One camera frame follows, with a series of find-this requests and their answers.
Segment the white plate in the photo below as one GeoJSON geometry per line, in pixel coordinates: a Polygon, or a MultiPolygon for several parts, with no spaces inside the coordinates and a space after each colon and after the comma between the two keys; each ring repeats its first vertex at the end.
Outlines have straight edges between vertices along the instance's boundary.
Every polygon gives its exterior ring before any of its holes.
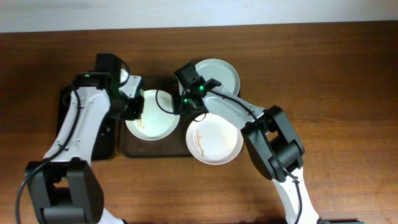
{"type": "Polygon", "coordinates": [[[172,110],[171,95],[162,90],[144,91],[144,109],[140,119],[125,121],[128,130],[137,138],[156,141],[171,134],[177,127],[180,116],[162,111],[172,110]]]}
{"type": "Polygon", "coordinates": [[[243,148],[239,129],[215,114],[201,114],[192,121],[185,135],[191,155],[209,165],[231,162],[243,148]]]}

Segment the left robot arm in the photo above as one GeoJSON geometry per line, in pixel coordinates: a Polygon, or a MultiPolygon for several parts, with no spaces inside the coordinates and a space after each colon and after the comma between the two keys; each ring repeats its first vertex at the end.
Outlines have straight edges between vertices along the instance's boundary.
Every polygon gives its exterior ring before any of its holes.
{"type": "Polygon", "coordinates": [[[124,223],[104,207],[104,193],[91,169],[115,148],[120,119],[140,118],[140,76],[124,69],[88,72],[71,83],[62,126],[41,161],[30,161],[21,187],[29,189],[39,223],[124,223]]]}

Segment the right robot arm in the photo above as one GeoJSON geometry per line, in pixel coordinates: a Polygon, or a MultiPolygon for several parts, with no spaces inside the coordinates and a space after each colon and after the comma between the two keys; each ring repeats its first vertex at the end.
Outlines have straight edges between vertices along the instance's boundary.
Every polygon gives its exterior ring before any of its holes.
{"type": "Polygon", "coordinates": [[[252,105],[213,78],[179,77],[177,82],[183,111],[218,115],[240,130],[255,168],[275,185],[287,223],[321,223],[303,178],[304,146],[280,107],[252,105]]]}

